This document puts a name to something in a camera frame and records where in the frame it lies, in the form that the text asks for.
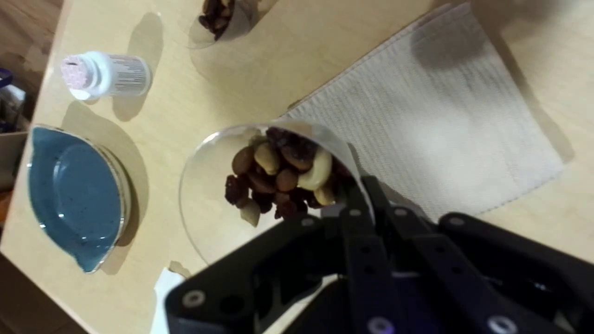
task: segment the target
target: blue bowl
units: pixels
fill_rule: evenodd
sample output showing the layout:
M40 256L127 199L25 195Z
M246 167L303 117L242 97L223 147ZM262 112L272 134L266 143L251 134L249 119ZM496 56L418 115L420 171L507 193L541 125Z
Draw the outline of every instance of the blue bowl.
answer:
M93 273L131 217L131 188L105 149L54 128L34 128L30 201L41 229Z

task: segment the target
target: beige table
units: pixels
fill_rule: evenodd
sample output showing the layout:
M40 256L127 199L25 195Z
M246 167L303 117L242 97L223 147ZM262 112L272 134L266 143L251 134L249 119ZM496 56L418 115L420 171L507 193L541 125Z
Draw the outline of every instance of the beige table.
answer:
M437 6L279 0L247 39L197 49L194 0L67 0L36 123L112 149L136 184L140 208L105 269L84 275L36 225L25 164L2 253L92 332L149 332L160 271L171 260L205 268L177 203L197 141L229 125L283 115ZM561 178L485 217L594 260L594 2L481 0L476 10L567 162ZM155 69L149 97L134 106L73 102L58 63L92 49L145 56Z

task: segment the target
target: glass bowl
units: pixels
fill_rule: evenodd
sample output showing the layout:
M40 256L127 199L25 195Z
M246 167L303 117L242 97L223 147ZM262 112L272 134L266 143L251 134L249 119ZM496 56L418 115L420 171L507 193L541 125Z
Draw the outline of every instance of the glass bowl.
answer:
M262 125L240 125L208 136L184 165L181 178L181 212L186 232L197 253L214 264L240 245L260 236L283 219L275 219L275 208L260 216L259 225L249 225L242 214L225 199L225 182L233 171L234 156L268 128L283 128L314 141L338 160L348 171L370 206L370 197L361 184L361 175L351 149L331 130L301 123L273 121ZM320 210L309 208L309 214L320 216Z

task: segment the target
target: white napkin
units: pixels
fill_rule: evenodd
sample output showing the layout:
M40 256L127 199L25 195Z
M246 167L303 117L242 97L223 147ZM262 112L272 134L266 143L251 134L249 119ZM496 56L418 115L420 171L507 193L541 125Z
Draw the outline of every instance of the white napkin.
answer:
M173 273L169 269L164 269L158 282L155 284L155 316L153 316L153 327L151 334L168 334L168 318L166 318L166 297L168 294L184 282L184 277L179 273Z
M394 36L288 117L351 141L366 173L433 219L492 210L563 171L468 4Z

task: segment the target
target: blue plate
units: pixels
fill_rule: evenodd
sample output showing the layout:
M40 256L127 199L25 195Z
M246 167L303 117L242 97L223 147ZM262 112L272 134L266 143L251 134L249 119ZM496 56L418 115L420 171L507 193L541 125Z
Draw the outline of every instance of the blue plate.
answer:
M119 162L53 128L34 128L30 199L41 229L86 273L101 268L131 216L131 190Z

